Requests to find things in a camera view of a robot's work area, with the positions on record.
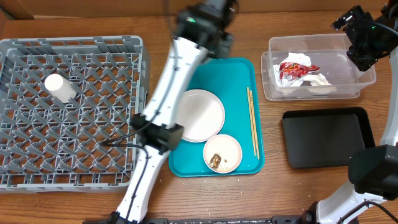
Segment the white cup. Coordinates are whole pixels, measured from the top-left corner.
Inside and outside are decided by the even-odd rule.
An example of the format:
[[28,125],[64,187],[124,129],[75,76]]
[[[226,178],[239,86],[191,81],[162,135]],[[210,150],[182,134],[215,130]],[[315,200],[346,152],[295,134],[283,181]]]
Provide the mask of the white cup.
[[57,73],[49,75],[44,80],[44,85],[49,93],[62,103],[68,103],[70,98],[77,95],[77,92],[71,86],[71,82]]

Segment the large white plate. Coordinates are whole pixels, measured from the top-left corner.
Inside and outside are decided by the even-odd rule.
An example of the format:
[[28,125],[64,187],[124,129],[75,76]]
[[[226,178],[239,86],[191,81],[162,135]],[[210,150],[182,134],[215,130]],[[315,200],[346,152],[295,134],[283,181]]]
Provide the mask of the large white plate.
[[213,93],[194,89],[183,94],[175,120],[184,127],[183,140],[205,142],[221,131],[224,121],[224,106]]

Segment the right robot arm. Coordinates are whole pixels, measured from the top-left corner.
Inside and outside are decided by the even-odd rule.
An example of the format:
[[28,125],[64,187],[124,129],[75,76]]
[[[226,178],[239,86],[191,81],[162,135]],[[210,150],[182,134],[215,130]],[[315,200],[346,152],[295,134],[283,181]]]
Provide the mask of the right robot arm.
[[342,29],[349,38],[347,55],[360,71],[389,57],[389,114],[380,145],[355,153],[349,160],[348,180],[328,198],[314,202],[293,223],[357,223],[358,216],[371,207],[381,209],[396,222],[397,217],[382,203],[397,198],[397,0],[388,0],[377,19],[361,6],[354,6],[331,27]]

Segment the red snack wrapper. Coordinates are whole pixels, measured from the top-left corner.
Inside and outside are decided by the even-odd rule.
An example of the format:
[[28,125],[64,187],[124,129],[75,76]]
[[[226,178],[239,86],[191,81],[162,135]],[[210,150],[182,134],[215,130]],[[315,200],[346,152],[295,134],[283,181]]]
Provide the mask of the red snack wrapper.
[[279,77],[281,80],[295,80],[301,78],[310,72],[316,72],[320,69],[316,65],[304,66],[299,63],[283,62],[279,67]]

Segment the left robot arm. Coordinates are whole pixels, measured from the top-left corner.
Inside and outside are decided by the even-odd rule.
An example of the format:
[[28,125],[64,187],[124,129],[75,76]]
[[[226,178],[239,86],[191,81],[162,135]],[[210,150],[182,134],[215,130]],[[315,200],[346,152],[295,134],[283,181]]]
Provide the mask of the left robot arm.
[[135,144],[130,135],[108,139],[102,146],[139,150],[125,196],[107,223],[141,223],[147,214],[150,195],[160,168],[178,146],[183,126],[175,123],[178,103],[197,67],[210,59],[227,58],[233,35],[225,29],[233,20],[237,0],[206,0],[188,6],[170,28],[170,50],[154,94],[144,111],[130,121]]

